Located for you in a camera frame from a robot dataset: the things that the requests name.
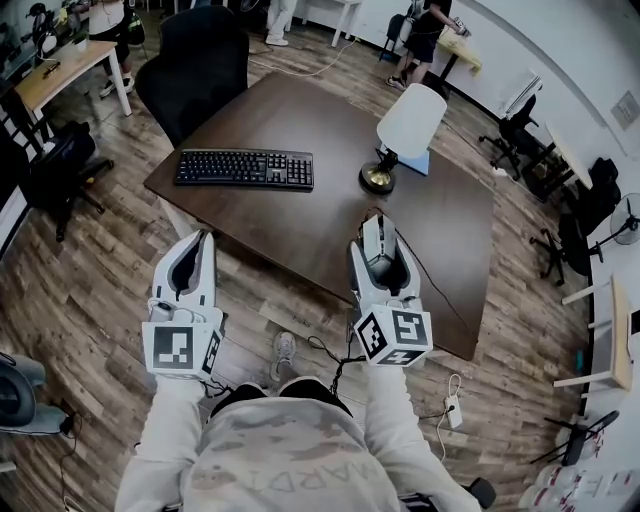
wooden floor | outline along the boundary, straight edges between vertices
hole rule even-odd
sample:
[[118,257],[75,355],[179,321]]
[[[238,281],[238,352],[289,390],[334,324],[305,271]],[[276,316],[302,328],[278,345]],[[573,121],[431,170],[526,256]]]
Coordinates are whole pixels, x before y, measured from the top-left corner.
[[[158,14],[144,18],[149,56],[158,50]],[[252,59],[310,73],[335,57],[331,37],[294,25],[288,48],[270,51],[252,40]],[[132,51],[139,69],[144,53]],[[373,49],[356,44],[309,80],[381,116],[399,95],[383,81],[391,68],[378,63]],[[270,72],[251,62],[250,83]],[[129,118],[115,94],[100,101],[103,80],[95,69],[53,104],[59,120],[88,121],[102,153],[116,161],[91,190],[106,213],[99,216],[79,203],[65,242],[58,244],[53,223],[31,211],[0,262],[0,349],[41,361],[48,384],[40,399],[64,400],[84,418],[77,454],[65,462],[65,480],[87,512],[112,510],[139,439],[154,389],[142,362],[140,322],[147,316],[154,265],[177,240],[157,198],[142,186],[171,145],[135,93]],[[558,213],[509,178],[493,176],[487,163],[491,152],[477,140],[496,131],[490,118],[453,95],[432,144],[495,192],[494,251],[475,358],[429,360],[407,375],[415,411],[425,416],[442,410],[450,374],[462,376],[464,423],[455,431],[443,424],[445,466],[462,484],[477,476],[490,480],[498,493],[493,510],[506,511],[516,508],[540,467],[528,460],[552,446],[556,430],[543,418],[569,419],[578,410],[577,391],[554,390],[552,382],[573,375],[576,351],[587,345],[587,311],[582,301],[560,305],[562,295],[585,286],[583,278],[568,270],[562,290],[539,279],[543,259],[528,240],[543,227],[553,228]],[[266,383],[271,339],[282,329],[299,336],[299,370],[330,381],[335,364],[304,338],[319,336],[344,353],[344,304],[224,243],[218,273],[219,307],[229,315],[216,362],[221,381]],[[362,418],[358,365],[347,365],[340,392]],[[425,419],[420,425],[439,455],[436,423]],[[71,441],[61,436],[2,441],[2,457],[18,465],[17,472],[0,478],[2,498],[16,512],[61,510],[58,463]]]

white pants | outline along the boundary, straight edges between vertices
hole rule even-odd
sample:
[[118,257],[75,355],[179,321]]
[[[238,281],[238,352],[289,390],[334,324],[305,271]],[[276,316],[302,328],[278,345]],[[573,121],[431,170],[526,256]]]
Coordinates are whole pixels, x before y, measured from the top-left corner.
[[270,36],[284,37],[284,28],[293,17],[297,3],[298,0],[271,0],[267,16],[267,29]]

table lamp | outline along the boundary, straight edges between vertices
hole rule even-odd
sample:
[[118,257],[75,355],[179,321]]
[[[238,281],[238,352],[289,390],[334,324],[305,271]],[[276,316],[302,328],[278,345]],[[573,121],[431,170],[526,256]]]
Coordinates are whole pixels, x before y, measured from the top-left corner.
[[393,168],[398,155],[419,158],[447,110],[447,103],[433,89],[411,84],[378,123],[378,137],[387,152],[378,151],[380,162],[368,162],[360,170],[360,182],[374,194],[389,194],[395,186]]

power strip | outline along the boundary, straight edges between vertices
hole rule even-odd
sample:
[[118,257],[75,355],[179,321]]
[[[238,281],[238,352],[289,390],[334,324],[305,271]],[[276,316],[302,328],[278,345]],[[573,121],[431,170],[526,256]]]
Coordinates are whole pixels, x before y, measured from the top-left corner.
[[462,409],[460,409],[460,401],[458,395],[448,396],[444,399],[444,407],[447,411],[447,419],[449,426],[456,428],[462,425]]

dark wood desk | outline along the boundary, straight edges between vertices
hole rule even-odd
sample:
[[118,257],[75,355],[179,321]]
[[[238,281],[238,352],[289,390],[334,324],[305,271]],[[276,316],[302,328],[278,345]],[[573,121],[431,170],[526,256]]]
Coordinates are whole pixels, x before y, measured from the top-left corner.
[[[358,182],[375,160],[378,119],[308,82],[271,74],[236,98],[171,153],[145,181],[151,191],[275,264],[352,302],[347,244],[379,206],[421,258],[472,330],[470,336],[422,275],[435,344],[472,359],[492,249],[493,194],[432,151],[429,176],[398,167],[385,199]],[[313,153],[311,193],[175,187],[182,148],[259,148]]]

